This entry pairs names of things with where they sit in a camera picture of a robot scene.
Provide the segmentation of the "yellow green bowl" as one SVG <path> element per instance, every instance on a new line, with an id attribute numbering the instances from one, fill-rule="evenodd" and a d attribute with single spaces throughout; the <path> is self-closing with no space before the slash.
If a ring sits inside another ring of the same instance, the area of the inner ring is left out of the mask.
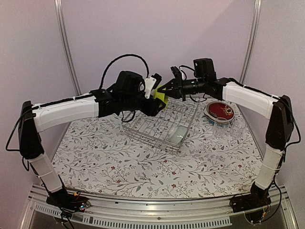
<path id="1" fill-rule="evenodd" d="M 160 87 L 162 87 L 162 85 L 157 86 L 156 89 L 154 90 L 153 98 L 154 99 L 158 98 L 162 102 L 165 103 L 165 108 L 163 108 L 163 111 L 165 111 L 166 108 L 167 108 L 167 105 L 168 105 L 168 96 L 166 96 L 164 93 L 160 93 L 160 92 L 157 91 Z"/>

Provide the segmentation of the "pale green flower plate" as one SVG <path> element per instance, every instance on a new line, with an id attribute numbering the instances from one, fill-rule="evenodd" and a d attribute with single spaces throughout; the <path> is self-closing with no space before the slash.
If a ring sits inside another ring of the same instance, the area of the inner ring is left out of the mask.
<path id="1" fill-rule="evenodd" d="M 212 112 L 209 108 L 205 107 L 204 114 L 212 123 L 215 121 L 221 124 L 231 123 L 234 119 L 234 111 L 231 108 L 228 110 L 226 108 L 221 108 L 216 112 Z"/>

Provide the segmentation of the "white grey patterned bowl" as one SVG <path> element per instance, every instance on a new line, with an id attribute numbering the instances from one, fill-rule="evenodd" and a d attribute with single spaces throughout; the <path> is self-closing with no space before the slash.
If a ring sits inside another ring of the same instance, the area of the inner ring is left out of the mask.
<path id="1" fill-rule="evenodd" d="M 180 144 L 187 133 L 187 127 L 183 125 L 173 127 L 168 133 L 169 142 Z"/>

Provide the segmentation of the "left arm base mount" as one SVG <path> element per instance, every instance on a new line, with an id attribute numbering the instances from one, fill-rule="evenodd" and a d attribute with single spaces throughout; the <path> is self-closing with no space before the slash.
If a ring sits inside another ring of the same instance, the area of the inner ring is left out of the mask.
<path id="1" fill-rule="evenodd" d="M 91 206 L 89 199 L 82 196 L 79 191 L 71 194 L 61 189 L 54 193 L 48 192 L 46 203 L 69 212 L 84 212 Z"/>

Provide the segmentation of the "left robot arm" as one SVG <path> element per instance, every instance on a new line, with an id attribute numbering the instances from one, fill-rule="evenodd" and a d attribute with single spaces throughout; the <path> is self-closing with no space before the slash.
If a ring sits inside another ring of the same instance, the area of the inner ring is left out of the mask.
<path id="1" fill-rule="evenodd" d="M 44 154 L 40 133 L 72 121 L 120 115 L 124 111 L 141 111 L 147 116 L 156 116 L 166 106 L 162 100 L 154 99 L 151 95 L 161 80 L 157 73 L 143 78 L 134 72 L 121 71 L 116 82 L 107 89 L 99 86 L 80 96 L 44 104 L 23 103 L 20 117 L 13 128 L 18 132 L 19 147 L 16 151 L 28 160 L 60 207 L 67 207 L 71 197 L 65 192 L 64 184 Z"/>

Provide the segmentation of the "clear glass front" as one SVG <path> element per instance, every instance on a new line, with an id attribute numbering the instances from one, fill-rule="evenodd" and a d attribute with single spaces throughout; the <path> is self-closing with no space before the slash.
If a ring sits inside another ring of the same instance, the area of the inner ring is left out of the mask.
<path id="1" fill-rule="evenodd" d="M 218 139 L 223 138 L 229 131 L 229 128 L 230 122 L 227 119 L 223 117 L 216 118 L 213 125 L 214 136 Z"/>

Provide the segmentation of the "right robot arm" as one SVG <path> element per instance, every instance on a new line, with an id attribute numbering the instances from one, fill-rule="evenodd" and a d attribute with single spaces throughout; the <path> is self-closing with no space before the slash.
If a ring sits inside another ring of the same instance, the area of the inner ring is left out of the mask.
<path id="1" fill-rule="evenodd" d="M 233 78 L 217 79 L 214 63 L 210 58 L 195 59 L 194 79 L 182 79 L 181 71 L 172 67 L 174 78 L 157 91 L 174 99 L 185 99 L 186 95 L 207 94 L 219 101 L 232 102 L 250 109 L 268 119 L 265 134 L 266 150 L 259 174 L 246 198 L 250 208 L 264 202 L 264 193 L 269 189 L 276 173 L 285 160 L 290 137 L 296 128 L 291 100 L 288 96 L 275 96 L 242 85 Z"/>

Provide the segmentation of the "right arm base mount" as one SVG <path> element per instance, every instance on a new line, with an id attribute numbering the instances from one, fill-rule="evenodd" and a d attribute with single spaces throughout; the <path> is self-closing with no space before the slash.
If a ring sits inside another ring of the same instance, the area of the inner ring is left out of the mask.
<path id="1" fill-rule="evenodd" d="M 258 198 L 252 194 L 236 194 L 230 199 L 229 205 L 233 213 L 243 212 L 250 224 L 259 224 L 270 210 L 271 199 L 268 195 Z"/>

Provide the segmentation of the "blue polka dot plate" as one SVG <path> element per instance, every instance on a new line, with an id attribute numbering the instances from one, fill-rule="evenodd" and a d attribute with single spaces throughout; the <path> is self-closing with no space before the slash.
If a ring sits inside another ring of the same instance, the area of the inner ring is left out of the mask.
<path id="1" fill-rule="evenodd" d="M 214 123 L 216 122 L 217 124 L 231 124 L 234 120 L 234 118 L 230 118 L 230 119 L 226 119 L 226 118 L 223 118 L 223 117 L 218 117 L 218 118 L 215 118 L 213 116 L 209 116 L 209 115 L 205 115 L 205 117 L 207 118 L 207 120 L 214 125 Z"/>

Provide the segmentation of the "clear glass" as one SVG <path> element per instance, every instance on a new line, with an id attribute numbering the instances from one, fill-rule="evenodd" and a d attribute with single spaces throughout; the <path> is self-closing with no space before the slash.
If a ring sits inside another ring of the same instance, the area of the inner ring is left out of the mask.
<path id="1" fill-rule="evenodd" d="M 243 133 L 243 130 L 245 128 L 244 122 L 232 122 L 231 125 L 231 136 L 232 137 L 240 137 Z"/>
<path id="2" fill-rule="evenodd" d="M 216 118 L 213 125 L 214 136 L 218 139 L 223 138 L 229 131 L 229 128 L 230 122 L 227 119 L 223 117 Z"/>

